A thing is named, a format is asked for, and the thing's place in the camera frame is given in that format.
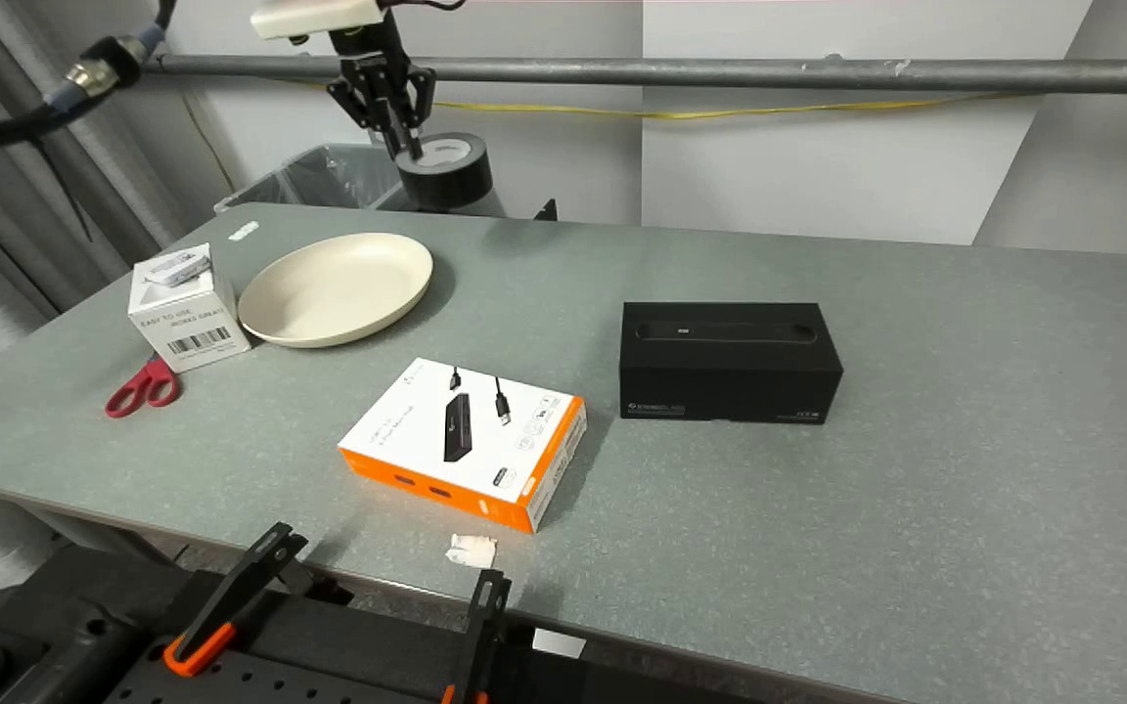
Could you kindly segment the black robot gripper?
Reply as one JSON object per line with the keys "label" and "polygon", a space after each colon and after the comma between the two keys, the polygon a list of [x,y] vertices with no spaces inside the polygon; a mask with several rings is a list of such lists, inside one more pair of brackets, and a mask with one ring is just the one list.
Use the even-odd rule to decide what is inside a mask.
{"label": "black robot gripper", "polygon": [[337,104],[360,125],[383,131],[386,151],[397,161],[424,156],[424,120],[433,104],[433,74],[416,68],[396,15],[369,28],[339,28],[327,35],[339,69],[327,81]]}

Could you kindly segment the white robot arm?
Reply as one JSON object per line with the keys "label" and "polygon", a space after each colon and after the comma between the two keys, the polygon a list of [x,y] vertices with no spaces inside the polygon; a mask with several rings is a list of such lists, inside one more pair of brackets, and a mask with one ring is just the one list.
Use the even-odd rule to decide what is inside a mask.
{"label": "white robot arm", "polygon": [[392,0],[258,0],[251,30],[288,43],[326,35],[337,51],[327,99],[392,156],[424,156],[417,125],[431,117],[433,74],[403,51]]}

